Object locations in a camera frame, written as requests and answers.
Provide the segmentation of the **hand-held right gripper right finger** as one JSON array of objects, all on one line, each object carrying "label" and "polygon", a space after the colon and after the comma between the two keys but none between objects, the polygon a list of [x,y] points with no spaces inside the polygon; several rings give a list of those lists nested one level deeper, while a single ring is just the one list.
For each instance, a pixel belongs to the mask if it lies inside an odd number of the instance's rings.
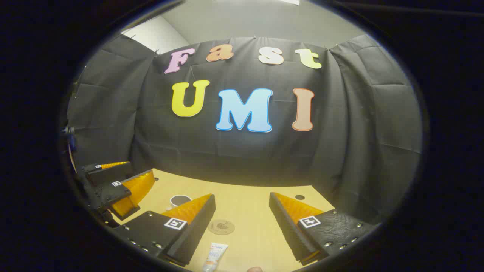
[{"label": "hand-held right gripper right finger", "polygon": [[302,265],[346,251],[378,227],[338,209],[324,212],[280,193],[271,192],[268,205]]}]

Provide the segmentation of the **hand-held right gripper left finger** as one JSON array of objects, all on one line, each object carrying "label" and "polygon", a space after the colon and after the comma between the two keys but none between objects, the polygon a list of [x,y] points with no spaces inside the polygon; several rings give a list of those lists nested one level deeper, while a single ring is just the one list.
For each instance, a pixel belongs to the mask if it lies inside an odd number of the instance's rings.
[{"label": "hand-held right gripper left finger", "polygon": [[144,212],[114,231],[154,258],[185,267],[215,211],[216,197],[209,193],[163,213]]}]

